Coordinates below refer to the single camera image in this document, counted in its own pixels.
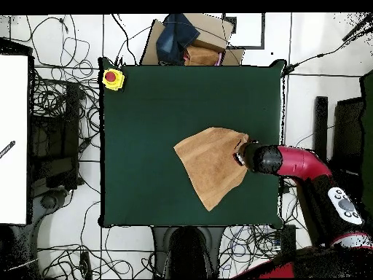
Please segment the black cable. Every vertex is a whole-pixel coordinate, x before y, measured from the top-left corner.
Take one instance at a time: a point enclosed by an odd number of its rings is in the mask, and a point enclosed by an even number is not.
[[[100,161],[97,161],[97,160],[79,160],[79,162],[95,162],[95,163],[100,163]]]
[[[122,29],[122,31],[125,33],[125,38],[126,38],[125,41],[127,42],[127,50],[132,55],[133,60],[135,61],[135,66],[137,66],[135,55],[130,51],[130,47],[128,46],[128,41],[129,40],[128,40],[128,35],[127,35],[126,30],[122,27],[122,25],[119,23],[119,21],[115,18],[114,14],[111,14],[111,16],[113,17],[113,19],[115,20],[115,22],[118,24],[118,26]]]
[[[354,36],[350,37],[348,40],[344,41],[338,48],[336,48],[335,50],[332,50],[331,52],[326,52],[326,53],[321,53],[321,54],[318,54],[318,55],[314,55],[313,57],[309,57],[303,61],[300,61],[298,63],[295,63],[295,64],[289,64],[286,69],[284,70],[283,72],[283,76],[293,72],[295,70],[296,67],[298,67],[299,65],[307,62],[307,61],[310,61],[312,59],[315,59],[315,58],[321,58],[323,56],[326,56],[326,55],[331,55],[335,52],[337,52],[338,50],[340,50],[341,48],[343,48],[345,45],[351,43],[352,41],[355,41],[356,39],[358,39],[359,37],[365,35],[365,34],[368,34],[370,32],[373,32],[373,26],[370,27],[370,28],[367,28],[366,30],[363,30],[361,32],[359,32],[358,34],[355,34]]]

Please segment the green tabletop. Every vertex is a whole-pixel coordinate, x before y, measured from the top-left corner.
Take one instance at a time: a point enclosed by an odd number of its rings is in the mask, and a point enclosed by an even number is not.
[[[278,223],[276,176],[248,172],[239,187],[207,211],[173,147],[209,127],[278,144],[284,65],[123,67],[123,92],[105,88],[101,102],[103,224]],[[113,66],[104,58],[101,68]]]

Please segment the tan fabric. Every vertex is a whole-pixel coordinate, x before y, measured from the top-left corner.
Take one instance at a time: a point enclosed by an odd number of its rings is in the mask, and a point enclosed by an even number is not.
[[[208,211],[243,181],[247,168],[239,166],[233,154],[247,140],[248,136],[244,133],[209,128],[174,147],[193,188]]]
[[[219,59],[219,54],[207,48],[188,46],[186,48],[188,59],[185,66],[213,66]]]

